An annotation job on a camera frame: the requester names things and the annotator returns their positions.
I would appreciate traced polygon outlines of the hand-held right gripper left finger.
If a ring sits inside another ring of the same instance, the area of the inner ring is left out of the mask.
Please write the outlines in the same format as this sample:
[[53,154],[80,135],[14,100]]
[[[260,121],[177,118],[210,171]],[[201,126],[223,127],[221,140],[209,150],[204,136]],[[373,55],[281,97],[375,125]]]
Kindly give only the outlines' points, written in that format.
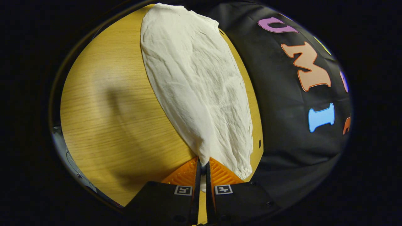
[[161,182],[148,181],[124,207],[131,225],[193,225],[198,221],[201,164],[195,157]]

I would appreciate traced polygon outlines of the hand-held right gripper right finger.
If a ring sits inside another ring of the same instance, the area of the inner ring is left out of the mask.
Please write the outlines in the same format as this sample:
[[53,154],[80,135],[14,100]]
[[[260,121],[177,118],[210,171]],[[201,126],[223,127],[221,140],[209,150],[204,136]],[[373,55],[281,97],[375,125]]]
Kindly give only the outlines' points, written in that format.
[[212,225],[262,225],[280,210],[267,190],[245,182],[214,158],[206,166],[207,222]]

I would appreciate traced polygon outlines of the white jeans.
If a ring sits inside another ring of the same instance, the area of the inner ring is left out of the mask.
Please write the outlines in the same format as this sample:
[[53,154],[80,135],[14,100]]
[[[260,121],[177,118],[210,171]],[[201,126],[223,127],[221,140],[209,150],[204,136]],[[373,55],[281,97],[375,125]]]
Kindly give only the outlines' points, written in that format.
[[235,58],[214,19],[158,3],[142,20],[145,70],[168,119],[201,164],[252,173],[253,123]]

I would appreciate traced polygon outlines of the black backdrop cloth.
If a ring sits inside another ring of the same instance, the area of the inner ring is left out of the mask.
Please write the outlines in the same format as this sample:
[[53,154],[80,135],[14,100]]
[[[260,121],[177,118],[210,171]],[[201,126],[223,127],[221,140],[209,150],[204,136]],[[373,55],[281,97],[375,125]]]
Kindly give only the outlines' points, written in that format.
[[263,154],[252,180],[283,208],[314,190],[349,138],[352,103],[338,60],[304,26],[252,1],[204,6],[239,53],[256,94]]

